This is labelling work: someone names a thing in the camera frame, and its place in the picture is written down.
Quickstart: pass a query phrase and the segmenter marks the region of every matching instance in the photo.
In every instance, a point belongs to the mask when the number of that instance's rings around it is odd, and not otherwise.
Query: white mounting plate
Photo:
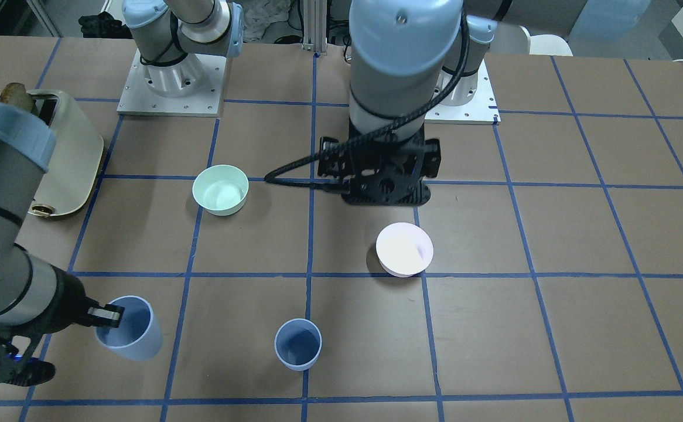
[[[221,94],[224,88],[226,57],[197,54],[208,80],[199,91],[186,97],[166,98],[152,91],[144,79],[144,66],[136,50],[128,79],[117,104],[118,114],[132,115],[192,115],[192,117],[218,117]]]
[[[496,119],[500,122],[500,113],[497,112],[497,102],[484,60],[477,72],[480,82],[472,101],[456,107],[438,104],[425,115],[425,122],[460,125],[492,125]]]

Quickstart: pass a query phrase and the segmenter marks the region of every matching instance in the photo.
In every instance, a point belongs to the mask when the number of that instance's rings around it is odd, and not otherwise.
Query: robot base
[[[426,123],[447,123],[460,125],[492,125],[500,122],[497,102],[484,60],[478,70],[480,82],[470,102],[462,106],[438,104],[425,115]]]
[[[224,71],[227,59],[222,56],[197,54],[203,65],[207,80],[194,94],[178,98],[166,98],[152,91],[146,85],[144,66],[136,51],[133,63],[125,80],[125,88],[117,104],[118,114],[130,115],[191,115],[191,117],[218,117],[221,109]]]

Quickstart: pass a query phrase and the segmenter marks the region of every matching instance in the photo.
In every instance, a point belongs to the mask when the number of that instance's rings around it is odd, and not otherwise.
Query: white chair
[[[490,53],[573,56],[571,47],[558,35],[530,35],[523,26],[503,22],[497,25]]]

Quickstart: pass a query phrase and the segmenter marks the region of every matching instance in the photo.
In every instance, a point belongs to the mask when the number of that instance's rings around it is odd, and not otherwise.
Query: plastic cup
[[[320,329],[305,318],[283,323],[274,337],[274,352],[293,371],[310,369],[318,360],[323,338]]]
[[[411,277],[430,265],[433,243],[428,234],[416,225],[393,223],[378,234],[375,253],[387,273]]]
[[[215,216],[229,216],[243,208],[248,176],[236,166],[216,165],[200,172],[193,182],[193,198]]]
[[[124,307],[118,328],[98,326],[97,341],[123,358],[149,360],[162,348],[162,329],[149,302],[138,296],[123,296],[111,304]]]

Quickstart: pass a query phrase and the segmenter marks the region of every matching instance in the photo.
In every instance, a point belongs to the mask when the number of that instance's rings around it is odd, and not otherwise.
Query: bowl
[[[215,216],[229,216],[245,205],[248,187],[248,176],[236,166],[211,166],[193,182],[193,199]]]
[[[433,243],[421,228],[398,222],[386,226],[378,234],[375,253],[387,273],[397,277],[411,277],[430,265]]]

